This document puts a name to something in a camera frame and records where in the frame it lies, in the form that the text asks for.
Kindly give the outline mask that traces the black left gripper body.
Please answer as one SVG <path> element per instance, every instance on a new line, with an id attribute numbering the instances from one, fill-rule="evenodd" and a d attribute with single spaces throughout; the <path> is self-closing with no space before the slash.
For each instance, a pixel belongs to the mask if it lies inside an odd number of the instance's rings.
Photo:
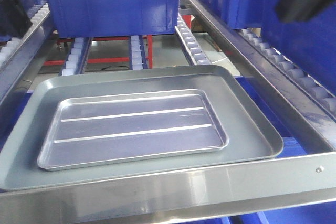
<path id="1" fill-rule="evenodd" d="M 23 38 L 31 25 L 20 0 L 1 0 L 1 36 Z"/>

